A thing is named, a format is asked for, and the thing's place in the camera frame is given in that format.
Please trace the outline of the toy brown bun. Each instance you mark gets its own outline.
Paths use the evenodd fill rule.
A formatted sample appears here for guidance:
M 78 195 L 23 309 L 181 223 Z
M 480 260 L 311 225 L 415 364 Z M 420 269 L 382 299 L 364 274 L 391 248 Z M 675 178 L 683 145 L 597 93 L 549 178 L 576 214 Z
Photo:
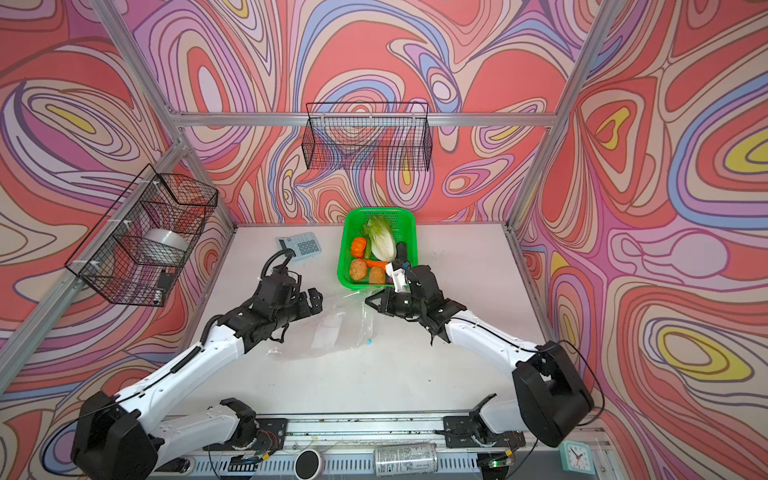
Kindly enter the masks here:
M 372 267 L 368 273 L 368 283 L 372 285 L 384 285 L 387 283 L 387 274 L 384 268 Z

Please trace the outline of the toy potato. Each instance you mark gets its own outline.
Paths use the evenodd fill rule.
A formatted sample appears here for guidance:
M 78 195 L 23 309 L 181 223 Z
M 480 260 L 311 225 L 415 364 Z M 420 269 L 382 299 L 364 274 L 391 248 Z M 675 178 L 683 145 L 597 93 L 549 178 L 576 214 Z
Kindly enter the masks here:
M 355 281 L 355 282 L 363 281 L 366 278 L 367 274 L 368 274 L 368 266 L 363 259 L 354 258 L 350 262 L 349 276 L 352 281 Z

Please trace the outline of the clear zip top bag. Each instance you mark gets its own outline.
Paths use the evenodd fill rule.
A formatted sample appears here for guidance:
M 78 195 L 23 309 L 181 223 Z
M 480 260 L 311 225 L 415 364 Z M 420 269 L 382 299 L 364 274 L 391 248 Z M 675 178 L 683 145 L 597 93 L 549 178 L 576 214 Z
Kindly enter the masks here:
M 323 311 L 291 324 L 283 343 L 274 343 L 267 355 L 278 361 L 319 358 L 371 345 L 380 332 L 378 313 L 365 303 L 376 289 L 334 295 Z

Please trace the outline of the green plastic basket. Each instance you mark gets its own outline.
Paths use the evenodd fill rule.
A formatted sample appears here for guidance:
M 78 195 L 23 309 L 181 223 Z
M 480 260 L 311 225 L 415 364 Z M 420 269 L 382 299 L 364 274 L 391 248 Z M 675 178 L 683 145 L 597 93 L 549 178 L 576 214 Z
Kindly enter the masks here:
M 346 215 L 344 220 L 337 265 L 337 277 L 340 284 L 350 290 L 360 290 L 367 286 L 365 281 L 353 280 L 349 275 L 349 267 L 353 260 L 350 247 L 356 238 L 363 237 L 363 227 L 374 216 L 382 217 L 388 222 L 395 243 L 403 242 L 406 245 L 408 261 L 413 266 L 420 264 L 416 219 L 413 213 L 395 207 L 354 209 Z

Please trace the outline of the orange toy pumpkin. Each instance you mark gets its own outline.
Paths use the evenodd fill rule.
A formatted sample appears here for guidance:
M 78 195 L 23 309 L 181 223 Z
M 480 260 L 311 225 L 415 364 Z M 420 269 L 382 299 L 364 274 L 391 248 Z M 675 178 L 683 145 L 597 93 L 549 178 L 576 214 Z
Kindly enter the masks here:
M 367 248 L 367 239 L 365 237 L 356 237 L 350 244 L 350 254 L 354 258 L 363 258 Z

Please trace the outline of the orange toy carrot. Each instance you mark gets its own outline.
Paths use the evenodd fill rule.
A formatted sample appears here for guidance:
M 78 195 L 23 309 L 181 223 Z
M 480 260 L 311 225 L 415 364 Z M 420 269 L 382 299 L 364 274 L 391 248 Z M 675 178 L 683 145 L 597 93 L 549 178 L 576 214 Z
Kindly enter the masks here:
M 388 262 L 372 260 L 372 259 L 365 259 L 364 262 L 368 268 L 378 267 L 378 268 L 381 268 L 382 270 L 385 270 L 386 267 L 389 265 Z

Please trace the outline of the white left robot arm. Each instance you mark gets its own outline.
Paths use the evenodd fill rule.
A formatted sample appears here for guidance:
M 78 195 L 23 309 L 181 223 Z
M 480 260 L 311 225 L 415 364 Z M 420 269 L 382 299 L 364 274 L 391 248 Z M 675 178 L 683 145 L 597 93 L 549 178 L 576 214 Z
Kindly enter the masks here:
M 289 325 L 318 315 L 323 296 L 279 265 L 263 271 L 253 296 L 212 317 L 200 340 L 154 373 L 119 392 L 84 401 L 71 459 L 90 479 L 145 479 L 157 468 L 209 445 L 249 450 L 261 427 L 246 403 L 230 397 L 205 411 L 168 413 L 215 373 L 260 343 L 282 342 Z

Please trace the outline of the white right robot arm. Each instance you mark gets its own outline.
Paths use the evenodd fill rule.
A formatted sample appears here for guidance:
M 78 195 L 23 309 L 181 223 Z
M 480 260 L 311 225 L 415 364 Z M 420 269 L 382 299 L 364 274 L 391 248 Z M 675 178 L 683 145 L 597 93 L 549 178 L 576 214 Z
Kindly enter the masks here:
M 432 340 L 462 347 L 509 378 L 514 396 L 492 393 L 470 412 L 446 417 L 441 435 L 454 448 L 462 440 L 494 446 L 508 432 L 530 432 L 540 443 L 559 446 L 595 407 L 591 393 L 558 342 L 535 344 L 481 320 L 446 297 L 431 268 L 396 272 L 396 285 L 365 299 L 376 312 L 423 327 Z

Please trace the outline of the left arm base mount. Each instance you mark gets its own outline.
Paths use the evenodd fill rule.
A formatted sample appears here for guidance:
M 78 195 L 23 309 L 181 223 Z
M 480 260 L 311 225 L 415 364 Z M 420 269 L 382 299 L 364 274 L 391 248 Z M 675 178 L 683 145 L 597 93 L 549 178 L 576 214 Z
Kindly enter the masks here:
M 287 418 L 260 418 L 251 425 L 238 426 L 234 437 L 223 443 L 204 446 L 205 451 L 254 451 L 274 454 L 282 450 L 286 441 Z

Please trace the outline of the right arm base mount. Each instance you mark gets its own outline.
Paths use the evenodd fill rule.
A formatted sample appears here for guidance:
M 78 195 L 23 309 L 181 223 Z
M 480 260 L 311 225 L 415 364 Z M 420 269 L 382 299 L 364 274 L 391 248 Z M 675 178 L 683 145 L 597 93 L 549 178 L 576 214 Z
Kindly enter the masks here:
M 442 427 L 435 433 L 444 438 L 448 448 L 506 448 L 516 451 L 527 442 L 522 432 L 494 433 L 478 416 L 451 415 L 442 418 Z

